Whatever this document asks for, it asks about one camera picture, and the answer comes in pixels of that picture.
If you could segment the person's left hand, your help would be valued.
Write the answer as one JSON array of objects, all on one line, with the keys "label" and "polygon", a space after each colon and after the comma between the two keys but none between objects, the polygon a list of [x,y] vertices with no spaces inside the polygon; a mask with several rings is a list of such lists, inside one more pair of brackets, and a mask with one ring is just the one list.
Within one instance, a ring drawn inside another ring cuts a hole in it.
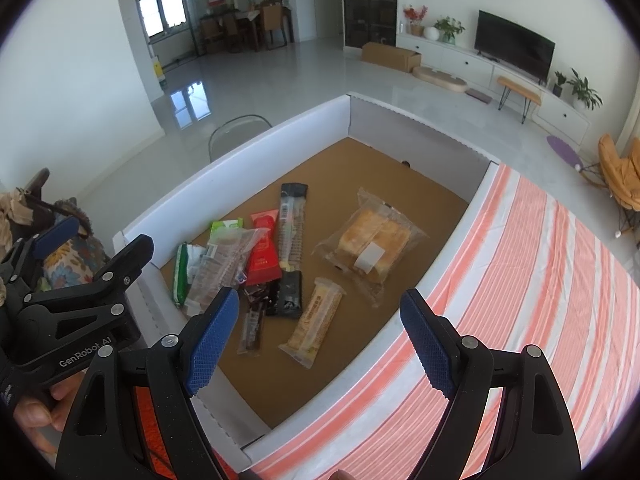
[{"label": "person's left hand", "polygon": [[50,393],[56,402],[53,410],[47,408],[47,405],[41,401],[27,396],[18,402],[15,408],[13,416],[17,425],[32,445],[48,457],[55,456],[58,448],[42,434],[40,429],[51,426],[58,432],[64,430],[70,408],[84,378],[85,372],[79,372],[51,387]]}]

